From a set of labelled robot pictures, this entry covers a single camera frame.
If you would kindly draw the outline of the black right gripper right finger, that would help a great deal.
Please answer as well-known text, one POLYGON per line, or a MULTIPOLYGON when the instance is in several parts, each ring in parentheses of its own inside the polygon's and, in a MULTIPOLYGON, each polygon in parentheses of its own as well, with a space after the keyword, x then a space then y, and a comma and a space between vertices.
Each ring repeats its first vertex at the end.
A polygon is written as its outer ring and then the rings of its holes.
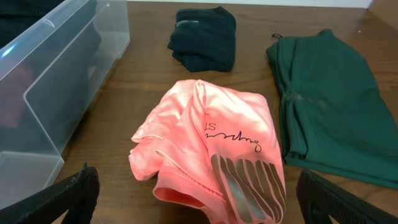
POLYGON ((296 196, 306 224, 395 224, 397 217, 324 179, 303 170, 296 196))

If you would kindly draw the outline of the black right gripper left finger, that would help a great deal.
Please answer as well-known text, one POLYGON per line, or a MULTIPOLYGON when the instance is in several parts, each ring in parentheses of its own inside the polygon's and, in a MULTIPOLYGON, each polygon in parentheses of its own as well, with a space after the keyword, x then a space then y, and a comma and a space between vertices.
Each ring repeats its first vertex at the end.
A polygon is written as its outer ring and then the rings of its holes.
POLYGON ((97 170, 85 164, 59 183, 1 209, 1 224, 52 223, 62 214, 62 223, 89 224, 99 193, 97 170))

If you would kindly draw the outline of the dark green camisole top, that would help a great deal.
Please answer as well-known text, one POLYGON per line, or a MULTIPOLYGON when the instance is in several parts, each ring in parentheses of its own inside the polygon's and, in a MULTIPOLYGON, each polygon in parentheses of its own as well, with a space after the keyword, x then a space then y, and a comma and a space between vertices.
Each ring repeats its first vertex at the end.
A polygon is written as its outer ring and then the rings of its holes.
POLYGON ((274 37, 283 160, 396 189, 397 123, 365 58, 329 29, 274 37))

